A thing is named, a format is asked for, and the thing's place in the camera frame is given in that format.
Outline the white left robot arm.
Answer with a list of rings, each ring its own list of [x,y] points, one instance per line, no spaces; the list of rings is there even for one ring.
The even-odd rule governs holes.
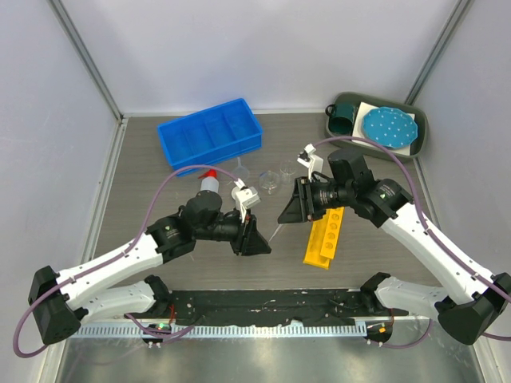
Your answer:
[[[238,180],[234,199],[235,208],[222,213],[220,195],[203,188],[177,213],[158,219],[124,247],[70,269],[56,272],[47,266],[36,271],[28,302],[43,344],[67,339],[98,314],[164,317],[170,299],[160,279],[150,276],[127,290],[116,284],[191,253],[199,240],[228,242],[240,256],[270,253],[251,212],[260,202],[257,190]]]

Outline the yellow test tube rack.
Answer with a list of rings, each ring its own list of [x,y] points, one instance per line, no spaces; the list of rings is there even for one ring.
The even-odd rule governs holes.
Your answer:
[[[344,208],[328,209],[325,216],[313,222],[303,264],[328,270],[335,258]]]

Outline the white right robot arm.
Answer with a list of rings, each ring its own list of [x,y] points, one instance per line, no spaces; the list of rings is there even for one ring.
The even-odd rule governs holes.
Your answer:
[[[360,288],[361,306],[371,315],[404,310],[437,322],[456,341],[472,345],[501,315],[510,300],[510,276],[494,274],[473,261],[423,213],[415,191],[391,179],[378,180],[355,148],[340,148],[327,161],[312,144],[298,155],[307,175],[294,181],[280,224],[314,222],[329,211],[349,207],[398,240],[440,282],[439,287],[401,281],[377,273]]]

